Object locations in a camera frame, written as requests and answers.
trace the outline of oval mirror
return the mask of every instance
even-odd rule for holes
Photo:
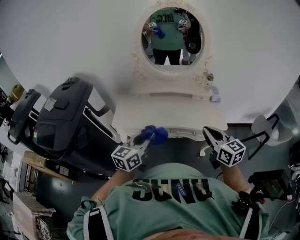
[[[147,19],[142,29],[142,46],[158,69],[184,69],[201,55],[202,37],[201,25],[190,12],[166,7]]]

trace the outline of person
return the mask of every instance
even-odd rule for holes
[[[180,20],[186,20],[185,30],[179,30]],[[181,50],[184,45],[183,33],[191,27],[188,15],[181,16],[175,8],[166,7],[151,15],[144,24],[143,31],[150,32],[149,23],[155,23],[164,33],[160,39],[157,34],[152,34],[151,47],[153,49],[154,64],[164,65],[168,57],[171,65],[180,64]]]
[[[178,163],[153,167],[139,178],[118,170],[91,199],[82,198],[67,234],[71,240],[236,240],[246,216],[232,201],[249,186],[237,165],[221,167],[224,182]],[[86,219],[99,215],[96,206],[102,217],[90,223]],[[268,214],[259,212],[260,239],[267,239]]]

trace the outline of black machine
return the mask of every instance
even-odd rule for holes
[[[290,149],[291,165],[300,165],[300,141],[296,142]]]
[[[122,143],[110,126],[113,113],[93,86],[76,77],[67,79],[40,113],[34,109],[39,96],[30,90],[21,99],[12,117],[9,140],[21,142],[54,162],[66,162],[92,174],[112,175],[116,167],[111,153]]]
[[[14,114],[14,110],[9,107],[9,102],[7,101],[7,96],[5,92],[0,87],[0,126],[2,126],[3,121],[9,121]]]
[[[271,200],[291,200],[292,186],[283,169],[255,172],[248,179],[249,183],[253,183],[255,187],[250,195],[256,196],[257,200],[269,198]]]
[[[198,20],[190,12],[182,9],[176,8],[175,13],[180,15],[188,15],[188,18],[191,22],[191,27],[187,30],[185,34],[185,45],[187,51],[190,54],[197,54],[201,50],[202,39],[201,39],[201,26]]]

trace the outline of gray floor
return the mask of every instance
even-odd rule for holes
[[[283,102],[276,113],[281,118],[282,122],[293,129],[295,135],[290,142],[281,144],[277,147],[270,147],[268,145],[263,148],[251,159],[247,160],[244,157],[239,167],[248,179],[253,172],[269,171],[276,169],[285,169],[289,177],[291,172],[287,165],[289,164],[289,148],[293,143],[300,139],[298,126],[295,117],[290,107]],[[250,134],[248,127],[230,127],[228,134],[233,135],[239,139],[246,138]],[[148,154],[148,167],[155,166],[161,163],[185,163],[199,171],[207,177],[215,178],[220,172],[220,168],[214,170],[209,157],[209,150],[205,157],[197,158],[199,149],[203,142],[196,142],[190,139],[169,139],[166,143],[153,146]],[[248,151],[251,153],[257,146],[258,141],[252,140],[246,143]],[[40,174],[38,178],[37,200],[48,207],[54,207],[58,214],[71,220],[74,211],[80,205],[82,196],[91,196],[98,188],[103,185],[104,181],[97,180],[80,173],[78,182],[72,184],[70,182],[62,181],[56,178],[48,177]],[[265,210],[270,214],[270,221],[273,221],[274,216],[285,202],[276,200],[266,200],[264,204]],[[297,211],[295,209],[295,202],[287,204],[278,214],[274,221],[273,227],[283,231],[291,230],[295,226],[295,218]]]

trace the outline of black strap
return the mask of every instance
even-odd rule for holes
[[[259,235],[259,216],[258,211],[253,209],[250,222],[245,234],[245,239],[257,240]]]
[[[99,208],[92,209],[89,216],[89,238],[90,240],[107,240],[102,215]]]

